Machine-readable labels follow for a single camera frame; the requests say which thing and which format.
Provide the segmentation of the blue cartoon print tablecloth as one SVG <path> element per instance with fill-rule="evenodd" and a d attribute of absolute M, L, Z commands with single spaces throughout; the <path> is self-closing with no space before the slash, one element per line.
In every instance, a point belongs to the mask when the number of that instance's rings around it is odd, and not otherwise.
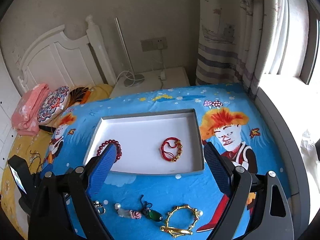
<path fill-rule="evenodd" d="M 147 202 L 165 215 L 189 204 L 203 212 L 191 239 L 206 239 L 227 199 L 202 157 L 202 145 L 255 174 L 276 172 L 286 196 L 284 162 L 263 118 L 237 83 L 164 89 L 69 107 L 49 143 L 44 167 L 56 175 L 85 165 L 117 142 L 122 155 L 92 198 L 106 209 L 102 221 L 115 239 L 169 239 L 161 224 L 120 217 L 114 208 L 140 210 Z"/>

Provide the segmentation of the black orange fan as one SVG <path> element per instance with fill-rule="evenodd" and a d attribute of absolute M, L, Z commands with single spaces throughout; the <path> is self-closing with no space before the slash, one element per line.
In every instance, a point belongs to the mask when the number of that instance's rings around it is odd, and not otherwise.
<path fill-rule="evenodd" d="M 73 89 L 69 94 L 68 107 L 71 107 L 77 102 L 80 103 L 87 92 L 90 92 L 89 87 L 77 87 Z"/>

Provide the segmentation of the gold bamboo pearl bangle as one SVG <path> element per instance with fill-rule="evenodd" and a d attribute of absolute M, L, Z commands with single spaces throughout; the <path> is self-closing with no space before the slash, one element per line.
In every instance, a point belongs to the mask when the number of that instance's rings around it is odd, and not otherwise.
<path fill-rule="evenodd" d="M 160 226 L 160 231 L 168 234 L 173 239 L 189 237 L 194 234 L 195 225 L 203 216 L 203 211 L 189 204 L 174 207 Z"/>

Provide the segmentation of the white pearl charm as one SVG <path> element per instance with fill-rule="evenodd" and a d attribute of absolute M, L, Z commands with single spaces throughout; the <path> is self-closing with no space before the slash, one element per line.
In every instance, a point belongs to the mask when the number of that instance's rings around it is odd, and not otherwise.
<path fill-rule="evenodd" d="M 114 205 L 114 208 L 115 208 L 116 210 L 119 210 L 119 209 L 121 208 L 121 204 L 120 204 L 120 203 L 116 203 L 116 204 Z"/>

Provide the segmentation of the ship print curtain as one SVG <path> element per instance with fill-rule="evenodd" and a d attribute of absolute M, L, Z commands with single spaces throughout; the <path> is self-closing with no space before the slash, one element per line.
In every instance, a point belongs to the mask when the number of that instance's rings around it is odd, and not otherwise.
<path fill-rule="evenodd" d="M 240 83 L 255 97 L 271 69 L 285 0 L 200 0 L 196 84 Z"/>

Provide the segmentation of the wall socket panel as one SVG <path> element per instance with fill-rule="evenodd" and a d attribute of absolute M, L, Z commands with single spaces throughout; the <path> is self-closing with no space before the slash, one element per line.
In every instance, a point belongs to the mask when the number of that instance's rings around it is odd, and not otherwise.
<path fill-rule="evenodd" d="M 154 50 L 164 50 L 168 48 L 166 37 L 158 37 L 158 38 L 141 40 L 140 44 L 143 52 L 154 51 Z"/>

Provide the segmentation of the yellow bed sheet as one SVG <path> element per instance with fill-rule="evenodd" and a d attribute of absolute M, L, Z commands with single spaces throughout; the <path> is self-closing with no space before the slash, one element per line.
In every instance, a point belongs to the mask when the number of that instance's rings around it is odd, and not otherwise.
<path fill-rule="evenodd" d="M 87 102 L 93 102 L 109 98 L 112 93 L 112 86 L 101 84 L 90 88 L 90 95 L 85 96 Z M 35 136 L 17 135 L 13 145 L 10 147 L 9 158 L 13 155 L 26 160 L 31 173 L 40 170 L 40 163 L 46 156 L 52 134 L 39 131 Z M 28 217 L 21 209 L 18 200 L 21 194 L 11 175 L 10 168 L 5 165 L 1 181 L 1 208 L 4 217 L 9 220 L 9 224 L 14 227 L 13 232 L 5 232 L 8 226 L 1 226 L 1 239 L 27 239 L 28 236 Z"/>

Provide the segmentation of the white wooden headboard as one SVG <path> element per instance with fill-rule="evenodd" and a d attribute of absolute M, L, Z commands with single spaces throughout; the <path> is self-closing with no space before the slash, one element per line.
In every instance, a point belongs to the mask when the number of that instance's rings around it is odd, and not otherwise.
<path fill-rule="evenodd" d="M 18 77 L 27 92 L 40 83 L 51 90 L 61 86 L 116 84 L 117 78 L 108 57 L 100 28 L 92 15 L 85 19 L 86 35 L 72 40 L 60 25 L 39 36 L 23 55 Z"/>

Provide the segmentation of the silver floor lamp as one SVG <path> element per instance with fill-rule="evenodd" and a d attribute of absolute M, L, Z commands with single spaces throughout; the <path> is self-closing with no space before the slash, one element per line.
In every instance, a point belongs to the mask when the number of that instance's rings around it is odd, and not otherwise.
<path fill-rule="evenodd" d="M 124 40 L 124 37 L 123 37 L 123 33 L 122 33 L 122 29 L 121 29 L 121 26 L 120 26 L 119 19 L 116 17 L 114 19 L 114 21 L 115 21 L 115 24 L 116 24 L 116 28 L 117 28 L 117 31 L 118 31 L 118 35 L 119 35 L 119 38 L 120 38 L 120 42 L 121 42 L 122 48 L 124 50 L 125 57 L 127 59 L 128 65 L 129 65 L 129 70 L 123 71 L 123 75 L 124 75 L 123 83 L 124 83 L 124 86 L 125 87 L 133 87 L 133 86 L 140 85 L 141 83 L 144 82 L 145 76 L 143 74 L 136 74 L 135 73 L 133 65 L 132 65 L 132 62 L 131 62 L 131 58 L 130 58 L 130 55 L 129 55 L 129 51 L 127 49 L 127 46 L 126 46 L 126 43 L 125 43 L 125 40 Z"/>

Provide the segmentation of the white nightstand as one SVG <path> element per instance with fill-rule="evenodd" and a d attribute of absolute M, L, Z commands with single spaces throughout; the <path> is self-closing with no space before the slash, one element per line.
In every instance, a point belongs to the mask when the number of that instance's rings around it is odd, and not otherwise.
<path fill-rule="evenodd" d="M 133 78 L 129 76 L 119 78 L 115 85 L 111 98 L 119 96 L 151 92 L 160 89 L 172 89 L 177 87 L 190 86 L 187 74 L 183 67 L 168 68 L 165 70 L 154 70 L 150 72 L 144 72 L 142 74 L 136 74 L 137 81 L 133 81 Z"/>

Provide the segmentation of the grey shallow cardboard tray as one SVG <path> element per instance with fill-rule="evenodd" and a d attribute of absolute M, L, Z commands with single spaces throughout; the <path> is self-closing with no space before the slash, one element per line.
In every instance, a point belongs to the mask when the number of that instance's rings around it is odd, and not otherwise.
<path fill-rule="evenodd" d="M 97 156 L 108 140 L 122 156 L 111 171 L 139 175 L 176 175 L 204 170 L 202 142 L 194 109 L 102 117 L 83 163 Z"/>

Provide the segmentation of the pale jade pendant pink knot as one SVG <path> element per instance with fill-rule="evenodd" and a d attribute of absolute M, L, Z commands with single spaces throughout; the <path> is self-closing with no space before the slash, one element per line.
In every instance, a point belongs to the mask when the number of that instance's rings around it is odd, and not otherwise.
<path fill-rule="evenodd" d="M 128 219 L 141 219 L 142 213 L 135 210 L 126 210 L 119 208 L 117 210 L 118 216 L 122 218 L 128 218 Z"/>

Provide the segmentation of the pink folded blanket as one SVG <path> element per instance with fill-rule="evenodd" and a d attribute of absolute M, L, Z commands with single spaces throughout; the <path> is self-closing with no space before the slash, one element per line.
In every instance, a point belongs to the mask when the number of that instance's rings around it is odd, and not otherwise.
<path fill-rule="evenodd" d="M 37 135 L 40 130 L 37 114 L 49 93 L 49 86 L 46 83 L 41 83 L 21 97 L 11 116 L 12 127 L 18 135 Z"/>

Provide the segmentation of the round patterned cushion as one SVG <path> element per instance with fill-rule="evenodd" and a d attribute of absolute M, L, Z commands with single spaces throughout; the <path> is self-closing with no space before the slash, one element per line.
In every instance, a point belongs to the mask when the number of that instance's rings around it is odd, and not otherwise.
<path fill-rule="evenodd" d="M 70 100 L 70 88 L 62 86 L 51 92 L 41 104 L 37 113 L 39 125 L 46 125 L 67 108 Z"/>

